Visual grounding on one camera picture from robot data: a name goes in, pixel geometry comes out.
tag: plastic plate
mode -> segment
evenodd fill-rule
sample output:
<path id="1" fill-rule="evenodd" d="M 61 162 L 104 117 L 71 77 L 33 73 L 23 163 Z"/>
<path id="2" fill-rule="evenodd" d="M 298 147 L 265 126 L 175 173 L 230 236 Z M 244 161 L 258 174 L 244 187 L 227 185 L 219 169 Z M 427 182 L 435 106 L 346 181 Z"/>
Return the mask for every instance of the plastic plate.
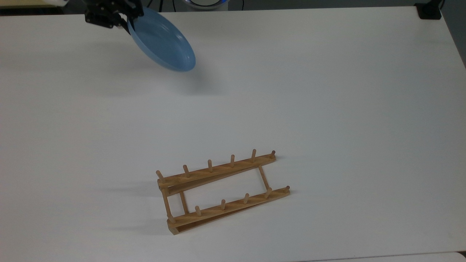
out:
<path id="1" fill-rule="evenodd" d="M 156 63 L 174 71 L 189 71 L 196 57 L 188 40 L 170 21 L 144 7 L 144 16 L 128 21 L 128 29 L 137 46 Z"/>

